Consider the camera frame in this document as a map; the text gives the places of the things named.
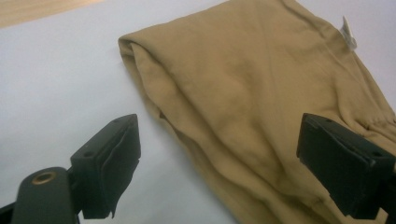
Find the folded cloth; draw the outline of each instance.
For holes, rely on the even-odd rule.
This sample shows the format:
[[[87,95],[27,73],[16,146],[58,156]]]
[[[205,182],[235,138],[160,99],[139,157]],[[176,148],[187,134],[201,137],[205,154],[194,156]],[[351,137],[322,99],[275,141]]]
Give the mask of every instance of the folded cloth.
[[[396,154],[395,114],[337,29],[294,0],[232,0],[124,35],[148,110],[241,223],[344,217],[299,162],[303,113]]]

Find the tan garment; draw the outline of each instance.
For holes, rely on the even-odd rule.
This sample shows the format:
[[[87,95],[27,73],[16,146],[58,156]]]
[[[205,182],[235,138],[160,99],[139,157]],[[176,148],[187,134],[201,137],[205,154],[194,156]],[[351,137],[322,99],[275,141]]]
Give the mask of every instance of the tan garment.
[[[120,38],[148,110],[241,223],[344,217],[296,157],[304,112],[396,154],[395,115],[337,29],[294,0],[235,0]]]

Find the white table surface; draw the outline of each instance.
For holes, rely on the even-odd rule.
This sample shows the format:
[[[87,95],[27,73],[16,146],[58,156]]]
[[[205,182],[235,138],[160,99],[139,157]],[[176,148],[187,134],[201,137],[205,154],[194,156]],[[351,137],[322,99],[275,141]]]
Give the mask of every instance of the white table surface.
[[[142,158],[114,219],[82,223],[236,223],[181,147],[143,106],[119,54],[121,35],[221,0],[112,0],[0,29],[0,206],[29,174],[70,156],[111,120],[136,113]],[[396,2],[300,0],[342,26],[396,108]]]

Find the white tag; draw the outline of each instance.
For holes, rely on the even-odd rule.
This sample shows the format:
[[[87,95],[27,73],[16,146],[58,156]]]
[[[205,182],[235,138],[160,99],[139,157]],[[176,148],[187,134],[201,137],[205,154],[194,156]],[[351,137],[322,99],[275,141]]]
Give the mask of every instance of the white tag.
[[[344,25],[340,29],[341,35],[343,35],[350,50],[354,50],[358,47],[358,44],[356,43],[355,37],[353,37],[352,30],[350,29],[349,23],[347,22],[347,18],[343,17],[343,21]]]

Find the khaki fabric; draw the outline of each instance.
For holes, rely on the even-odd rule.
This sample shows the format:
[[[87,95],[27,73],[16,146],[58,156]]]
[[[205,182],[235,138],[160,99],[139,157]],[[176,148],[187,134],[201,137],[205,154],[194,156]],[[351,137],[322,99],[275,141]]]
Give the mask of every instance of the khaki fabric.
[[[344,217],[296,157],[304,112],[396,154],[394,112],[329,23],[294,0],[236,0],[119,44],[148,110],[241,223],[385,223]]]

